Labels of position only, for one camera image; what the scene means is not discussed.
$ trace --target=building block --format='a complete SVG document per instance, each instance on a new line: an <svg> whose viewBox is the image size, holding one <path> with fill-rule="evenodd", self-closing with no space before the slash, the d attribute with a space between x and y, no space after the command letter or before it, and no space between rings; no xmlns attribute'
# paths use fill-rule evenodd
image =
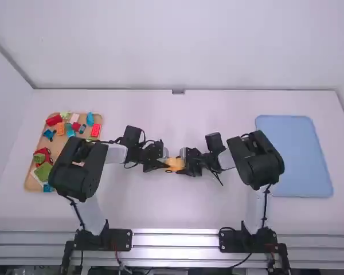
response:
<svg viewBox="0 0 344 275"><path fill-rule="evenodd" d="M83 124L83 125L79 128L79 133L84 133L86 127L87 127L87 125L86 125L86 124Z"/></svg>
<svg viewBox="0 0 344 275"><path fill-rule="evenodd" d="M92 127L91 137L97 138L100 131L101 131L101 124L95 123Z"/></svg>
<svg viewBox="0 0 344 275"><path fill-rule="evenodd" d="M48 162L43 162L39 168L34 170L35 175L40 179L42 182L48 181L48 175L50 174L50 171L52 169L52 165Z"/></svg>
<svg viewBox="0 0 344 275"><path fill-rule="evenodd" d="M38 149L36 152L34 152L33 155L37 154L37 153L41 153L41 154L44 154L44 155L50 155L51 151L47 147L42 147L42 148Z"/></svg>
<svg viewBox="0 0 344 275"><path fill-rule="evenodd" d="M75 136L75 131L73 129L67 130L67 136L68 136L68 138L71 138L72 136Z"/></svg>
<svg viewBox="0 0 344 275"><path fill-rule="evenodd" d="M31 170L31 172L29 173L42 187L44 186L44 184L47 184L47 182L42 182L40 181L40 179L36 176L36 174L34 173L36 169Z"/></svg>
<svg viewBox="0 0 344 275"><path fill-rule="evenodd" d="M44 193L50 193L54 190L49 184L44 184Z"/></svg>
<svg viewBox="0 0 344 275"><path fill-rule="evenodd" d="M73 113L73 115L71 116L69 120L69 123L73 124L74 122L78 122L79 116L80 115L78 113Z"/></svg>
<svg viewBox="0 0 344 275"><path fill-rule="evenodd" d="M53 130L51 131L50 129L47 129L45 132L44 132L44 136L46 138L48 138L50 140L50 142L52 142L52 138L53 138L53 135L56 133L56 130Z"/></svg>
<svg viewBox="0 0 344 275"><path fill-rule="evenodd" d="M56 115L46 119L46 124L50 127L56 125L59 122L62 122L62 117L60 115Z"/></svg>
<svg viewBox="0 0 344 275"><path fill-rule="evenodd" d="M45 155L45 159L43 162L48 162L49 164L53 165L53 160L51 158L51 151L49 148L47 147L42 147L41 149L37 150L36 152L33 153L33 156L36 154L44 154ZM41 164L43 164L43 162L41 163L36 163L36 167L39 167Z"/></svg>
<svg viewBox="0 0 344 275"><path fill-rule="evenodd" d="M72 128L73 128L74 131L78 131L80 126L81 126L80 123L74 122L73 125L72 125Z"/></svg>
<svg viewBox="0 0 344 275"><path fill-rule="evenodd" d="M65 134L65 122L60 122L60 123L57 123L56 125L56 134L58 136L62 136Z"/></svg>
<svg viewBox="0 0 344 275"><path fill-rule="evenodd" d="M93 126L94 124L94 117L93 117L92 112L87 113L87 124L89 126Z"/></svg>
<svg viewBox="0 0 344 275"><path fill-rule="evenodd" d="M61 112L60 113L60 116L62 119L67 119L68 115L69 115L69 112Z"/></svg>
<svg viewBox="0 0 344 275"><path fill-rule="evenodd" d="M33 161L36 163L42 163L45 161L46 155L42 153L37 153L33 155Z"/></svg>
<svg viewBox="0 0 344 275"><path fill-rule="evenodd" d="M45 160L42 163L36 163L36 167L41 166L44 162L48 162L49 164L53 165L53 159L50 155L45 155Z"/></svg>
<svg viewBox="0 0 344 275"><path fill-rule="evenodd" d="M66 130L73 130L73 124L71 124L71 123L65 123L65 129L66 129Z"/></svg>

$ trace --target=orange toy block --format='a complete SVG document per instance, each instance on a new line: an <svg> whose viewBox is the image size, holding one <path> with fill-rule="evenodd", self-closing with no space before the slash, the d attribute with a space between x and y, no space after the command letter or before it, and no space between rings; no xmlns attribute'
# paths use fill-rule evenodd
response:
<svg viewBox="0 0 344 275"><path fill-rule="evenodd" d="M57 127L57 132L56 134L58 136L62 136L65 134L65 122L60 122L60 123L57 123L56 124L56 127Z"/></svg>

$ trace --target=yellow object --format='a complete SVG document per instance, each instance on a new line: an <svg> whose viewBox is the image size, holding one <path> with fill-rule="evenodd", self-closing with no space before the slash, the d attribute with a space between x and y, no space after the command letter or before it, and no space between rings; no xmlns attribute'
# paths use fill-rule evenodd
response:
<svg viewBox="0 0 344 275"><path fill-rule="evenodd" d="M59 122L56 124L56 134L62 136L65 134L65 122Z"/></svg>
<svg viewBox="0 0 344 275"><path fill-rule="evenodd" d="M185 168L185 162L182 158L168 158L165 163L170 166L167 168L170 171L176 172Z"/></svg>

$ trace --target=black bracket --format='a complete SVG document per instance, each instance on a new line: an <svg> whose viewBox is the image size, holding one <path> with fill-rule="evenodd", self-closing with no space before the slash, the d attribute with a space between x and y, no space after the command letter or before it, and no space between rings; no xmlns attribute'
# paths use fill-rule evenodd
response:
<svg viewBox="0 0 344 275"><path fill-rule="evenodd" d="M104 229L98 236L80 230L75 233L75 250L130 251L132 231L130 229Z"/></svg>
<svg viewBox="0 0 344 275"><path fill-rule="evenodd" d="M267 270L269 274L288 274L291 269L288 260L287 246L277 242L275 231L263 227L257 233L251 235L244 223L241 223L241 230L231 227L223 227L219 230L219 249L222 253L264 253L269 254ZM282 268L275 268L274 254L279 254L282 260Z"/></svg>
<svg viewBox="0 0 344 275"><path fill-rule="evenodd" d="M219 249L222 253L270 253L273 245L277 244L273 230L264 227L251 235L243 222L241 226L241 230L228 227L219 230Z"/></svg>

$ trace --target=aluminum rail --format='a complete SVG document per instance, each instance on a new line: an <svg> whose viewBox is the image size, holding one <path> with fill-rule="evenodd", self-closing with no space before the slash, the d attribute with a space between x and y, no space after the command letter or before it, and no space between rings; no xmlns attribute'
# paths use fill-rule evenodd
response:
<svg viewBox="0 0 344 275"><path fill-rule="evenodd" d="M246 253L221 253L218 230L134 229L132 249L119 257L129 266L229 267ZM0 231L0 265L59 265L74 232ZM292 268L344 269L344 235L278 234ZM265 268L266 255L253 254L242 268ZM80 264L74 252L71 265ZM114 252L84 252L84 266L116 266Z"/></svg>

